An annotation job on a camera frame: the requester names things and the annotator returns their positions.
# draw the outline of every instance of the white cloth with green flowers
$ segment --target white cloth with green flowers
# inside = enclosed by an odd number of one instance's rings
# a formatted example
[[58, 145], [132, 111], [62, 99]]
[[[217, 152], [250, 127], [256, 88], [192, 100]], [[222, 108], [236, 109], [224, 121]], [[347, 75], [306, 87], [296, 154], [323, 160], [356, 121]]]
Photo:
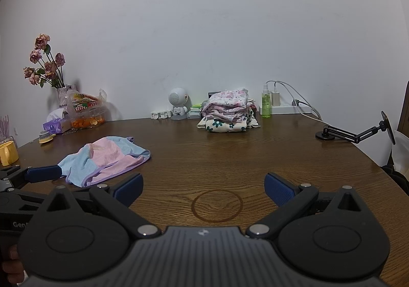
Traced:
[[233, 133], [259, 126], [251, 108], [248, 108], [247, 115], [245, 115], [242, 122], [227, 122], [216, 118], [208, 119], [205, 116], [197, 125], [198, 128], [204, 128], [212, 133]]

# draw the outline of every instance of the wooden table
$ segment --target wooden table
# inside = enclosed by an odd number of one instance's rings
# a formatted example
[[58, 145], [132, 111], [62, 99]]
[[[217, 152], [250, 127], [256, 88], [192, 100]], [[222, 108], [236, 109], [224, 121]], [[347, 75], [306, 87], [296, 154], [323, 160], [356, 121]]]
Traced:
[[[322, 142], [314, 134], [322, 124], [300, 115], [258, 117], [260, 128], [244, 133], [209, 133], [197, 120], [125, 120], [56, 136], [18, 149], [22, 167], [58, 163], [67, 154], [103, 136], [133, 136], [152, 158], [138, 171], [144, 192], [131, 209], [158, 225], [239, 225], [244, 231], [276, 208], [265, 195], [264, 176], [275, 172], [294, 184], [309, 182], [322, 191], [354, 186], [391, 242], [382, 278], [391, 286], [409, 286], [409, 197], [364, 153], [340, 140]], [[114, 184], [127, 176], [106, 183]], [[49, 193], [64, 180], [29, 184], [24, 189]]]

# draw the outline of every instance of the pink floral cloth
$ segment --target pink floral cloth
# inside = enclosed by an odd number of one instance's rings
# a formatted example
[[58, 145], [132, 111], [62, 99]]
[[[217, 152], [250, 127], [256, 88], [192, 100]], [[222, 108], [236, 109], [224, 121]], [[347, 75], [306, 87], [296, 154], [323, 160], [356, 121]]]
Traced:
[[223, 91], [213, 94], [202, 108], [202, 114], [209, 119], [242, 122], [252, 105], [246, 89]]

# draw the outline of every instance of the yellow mug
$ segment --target yellow mug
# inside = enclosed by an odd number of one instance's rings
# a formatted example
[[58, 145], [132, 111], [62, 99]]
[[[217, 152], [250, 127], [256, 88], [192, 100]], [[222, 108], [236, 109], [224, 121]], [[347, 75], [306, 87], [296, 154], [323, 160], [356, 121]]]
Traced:
[[8, 166], [18, 160], [18, 153], [14, 141], [0, 145], [0, 159], [3, 166]]

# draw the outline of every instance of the human hand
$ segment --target human hand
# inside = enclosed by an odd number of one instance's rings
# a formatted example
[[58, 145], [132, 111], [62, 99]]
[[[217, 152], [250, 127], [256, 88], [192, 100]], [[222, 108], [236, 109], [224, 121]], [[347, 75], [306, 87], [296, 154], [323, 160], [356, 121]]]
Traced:
[[7, 280], [11, 284], [18, 284], [20, 282], [23, 282], [24, 268], [18, 258], [17, 244], [10, 247], [9, 256], [11, 260], [6, 260], [1, 263], [2, 270], [7, 273]]

